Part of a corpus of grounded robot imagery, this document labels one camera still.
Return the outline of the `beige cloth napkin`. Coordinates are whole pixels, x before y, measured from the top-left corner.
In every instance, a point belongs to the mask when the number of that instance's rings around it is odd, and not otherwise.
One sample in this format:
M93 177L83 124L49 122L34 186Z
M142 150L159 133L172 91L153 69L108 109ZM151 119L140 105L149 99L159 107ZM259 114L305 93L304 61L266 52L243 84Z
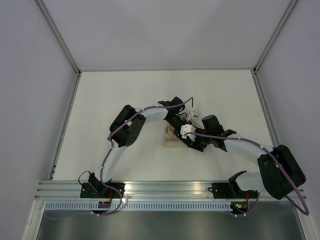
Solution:
M188 121L191 122L190 125L193 125L196 129L202 129L203 126L197 123L194 120ZM173 133L173 128L170 124L167 125L164 132L164 147L165 148L184 148L187 145L181 140L181 136L176 136Z

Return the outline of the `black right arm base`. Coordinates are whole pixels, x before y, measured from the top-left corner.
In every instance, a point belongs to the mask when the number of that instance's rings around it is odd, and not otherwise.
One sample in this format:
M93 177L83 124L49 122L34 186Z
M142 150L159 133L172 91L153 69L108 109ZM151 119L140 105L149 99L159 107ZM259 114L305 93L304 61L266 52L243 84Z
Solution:
M256 199L258 192L254 190L243 191L238 186L228 182L214 182L207 190L213 194L214 199Z

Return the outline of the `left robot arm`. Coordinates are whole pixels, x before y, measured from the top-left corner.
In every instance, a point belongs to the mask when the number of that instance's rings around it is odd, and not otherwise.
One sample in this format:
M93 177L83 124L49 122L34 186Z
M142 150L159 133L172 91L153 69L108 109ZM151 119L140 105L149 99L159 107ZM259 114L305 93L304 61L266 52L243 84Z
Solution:
M109 193L107 184L113 178L113 173L123 153L138 139L144 125L155 121L168 120L171 116L178 117L188 103L194 102L190 97L182 101L175 97L171 101L159 101L154 105L134 108L125 105L109 127L107 140L110 147L98 169L89 175L88 182L92 185L91 191L98 198L104 198Z

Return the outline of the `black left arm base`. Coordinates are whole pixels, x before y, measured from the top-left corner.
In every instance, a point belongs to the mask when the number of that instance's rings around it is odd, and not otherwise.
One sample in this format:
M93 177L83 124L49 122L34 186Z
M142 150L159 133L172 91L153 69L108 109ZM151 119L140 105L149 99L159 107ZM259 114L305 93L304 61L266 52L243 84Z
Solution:
M122 195L125 192L125 184L123 182L108 182L110 187L117 189ZM100 186L99 189L94 189L89 182L82 184L80 191L80 198L82 199L120 199L120 194L113 189Z

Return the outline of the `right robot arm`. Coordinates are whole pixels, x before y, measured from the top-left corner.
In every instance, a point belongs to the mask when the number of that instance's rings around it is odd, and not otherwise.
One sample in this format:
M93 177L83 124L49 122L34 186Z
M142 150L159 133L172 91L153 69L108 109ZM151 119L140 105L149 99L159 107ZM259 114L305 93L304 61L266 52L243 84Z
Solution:
M180 135L191 147L203 151L213 145L227 153L240 156L258 166L257 172L242 170L228 179L228 192L235 198L245 192L266 191L281 200L306 182L306 176L290 149L285 145L268 146L225 130L215 115L202 119L203 128L192 123L180 127Z

